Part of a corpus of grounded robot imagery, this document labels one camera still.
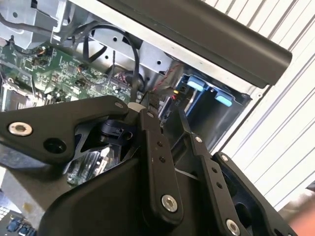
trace motherboard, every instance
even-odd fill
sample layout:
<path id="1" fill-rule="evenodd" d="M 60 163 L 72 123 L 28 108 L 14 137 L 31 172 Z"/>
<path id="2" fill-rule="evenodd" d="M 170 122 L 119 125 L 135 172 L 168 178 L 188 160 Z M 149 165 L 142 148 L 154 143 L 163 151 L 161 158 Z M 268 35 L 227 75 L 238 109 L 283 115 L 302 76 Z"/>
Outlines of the motherboard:
<path id="1" fill-rule="evenodd" d="M 1 75 L 4 74 L 2 77 L 9 84 L 4 86 L 5 89 L 23 95 L 23 91 L 25 94 L 32 91 L 33 83 L 34 96 L 54 100 L 40 105 L 103 95 L 114 95 L 125 103 L 130 99 L 128 73 L 123 68 L 112 66 L 113 69 L 98 70 L 49 45 L 43 46 L 35 56 L 22 55 L 10 46 L 1 47 L 0 66 Z M 10 109 L 4 109 L 4 105 L 2 102 L 2 111 L 25 108 L 21 103 Z"/>

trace hex bolt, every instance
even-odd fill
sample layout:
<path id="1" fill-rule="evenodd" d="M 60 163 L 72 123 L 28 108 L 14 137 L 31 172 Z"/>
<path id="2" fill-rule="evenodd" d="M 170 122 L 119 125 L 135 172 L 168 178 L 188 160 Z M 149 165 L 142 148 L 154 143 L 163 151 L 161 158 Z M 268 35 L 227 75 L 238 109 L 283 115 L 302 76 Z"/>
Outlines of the hex bolt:
<path id="1" fill-rule="evenodd" d="M 11 123 L 8 130 L 11 134 L 21 137 L 28 136 L 33 132 L 32 127 L 24 122 Z"/>
<path id="2" fill-rule="evenodd" d="M 119 103 L 119 102 L 115 102 L 115 105 L 119 108 L 124 108 L 123 104 Z"/>
<path id="3" fill-rule="evenodd" d="M 226 221 L 226 226 L 233 235 L 239 236 L 241 234 L 240 228 L 238 228 L 237 224 L 233 220 L 228 219 Z"/>
<path id="4" fill-rule="evenodd" d="M 169 212 L 177 211 L 177 202 L 171 195 L 164 195 L 161 199 L 163 207 Z"/>
<path id="5" fill-rule="evenodd" d="M 222 160 L 223 160 L 223 161 L 225 161 L 225 162 L 227 162 L 227 161 L 228 161 L 227 156 L 226 156 L 226 155 L 224 155 L 224 154 L 221 154 L 221 158 L 222 158 Z"/>
<path id="6" fill-rule="evenodd" d="M 195 139 L 197 140 L 197 142 L 202 143 L 202 139 L 199 138 L 198 136 L 196 136 Z"/>

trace metal roller door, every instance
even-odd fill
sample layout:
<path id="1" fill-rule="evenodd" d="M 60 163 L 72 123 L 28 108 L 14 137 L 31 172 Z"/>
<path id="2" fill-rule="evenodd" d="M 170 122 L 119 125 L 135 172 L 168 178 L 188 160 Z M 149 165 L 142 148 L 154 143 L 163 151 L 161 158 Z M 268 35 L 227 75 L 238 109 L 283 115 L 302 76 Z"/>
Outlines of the metal roller door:
<path id="1" fill-rule="evenodd" d="M 283 77 L 223 149 L 280 210 L 315 180 L 315 0 L 206 2 L 293 53 Z"/>

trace black plastic panel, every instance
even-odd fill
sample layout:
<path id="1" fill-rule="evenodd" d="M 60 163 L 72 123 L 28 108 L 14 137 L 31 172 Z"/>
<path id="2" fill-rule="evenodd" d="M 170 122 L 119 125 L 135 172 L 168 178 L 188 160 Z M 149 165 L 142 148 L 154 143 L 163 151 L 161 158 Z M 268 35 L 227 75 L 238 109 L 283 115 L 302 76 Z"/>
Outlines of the black plastic panel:
<path id="1" fill-rule="evenodd" d="M 99 0 L 249 83 L 274 85 L 292 54 L 200 0 Z"/>

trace chip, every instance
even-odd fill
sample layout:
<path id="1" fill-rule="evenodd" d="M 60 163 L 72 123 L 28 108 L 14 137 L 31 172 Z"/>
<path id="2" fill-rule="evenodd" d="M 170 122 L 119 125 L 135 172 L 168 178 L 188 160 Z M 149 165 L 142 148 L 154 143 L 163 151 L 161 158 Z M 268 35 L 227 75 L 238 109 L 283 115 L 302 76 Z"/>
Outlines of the chip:
<path id="1" fill-rule="evenodd" d="M 69 73 L 69 74 L 73 74 L 74 72 L 75 72 L 75 67 L 74 66 L 72 66 L 72 65 L 70 65 L 70 66 L 68 66 L 68 69 L 67 69 L 67 72 Z"/>

